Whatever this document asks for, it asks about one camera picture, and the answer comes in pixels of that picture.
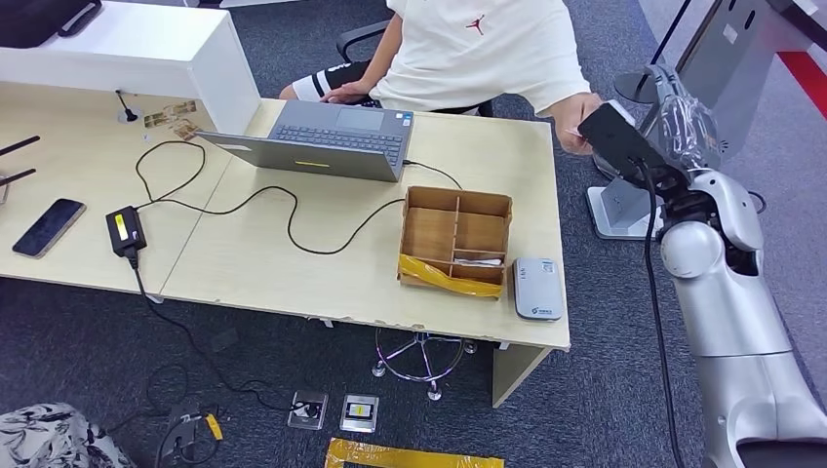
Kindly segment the person's right hand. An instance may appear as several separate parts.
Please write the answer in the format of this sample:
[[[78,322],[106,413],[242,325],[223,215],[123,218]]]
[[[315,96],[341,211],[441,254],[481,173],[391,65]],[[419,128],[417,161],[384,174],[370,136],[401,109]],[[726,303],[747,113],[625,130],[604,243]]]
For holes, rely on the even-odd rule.
[[[348,82],[325,93],[320,101],[342,105],[362,105],[372,100],[370,93],[374,87],[375,84],[365,80]]]

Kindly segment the person's left hand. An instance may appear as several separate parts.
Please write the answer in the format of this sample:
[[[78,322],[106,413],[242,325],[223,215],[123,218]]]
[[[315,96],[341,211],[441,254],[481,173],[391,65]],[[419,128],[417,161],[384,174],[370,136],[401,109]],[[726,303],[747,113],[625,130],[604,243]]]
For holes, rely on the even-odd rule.
[[[584,117],[580,110],[560,111],[555,115],[556,136],[565,151],[574,155],[592,155],[592,145],[579,133]]]

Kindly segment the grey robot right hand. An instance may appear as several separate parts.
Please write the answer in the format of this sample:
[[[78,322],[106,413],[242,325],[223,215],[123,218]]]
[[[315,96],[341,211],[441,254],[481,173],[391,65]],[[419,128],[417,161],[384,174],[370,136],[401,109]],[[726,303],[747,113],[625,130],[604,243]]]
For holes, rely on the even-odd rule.
[[[664,159],[688,172],[718,170],[722,162],[712,111],[692,96],[670,66],[647,66],[657,94],[658,142]]]

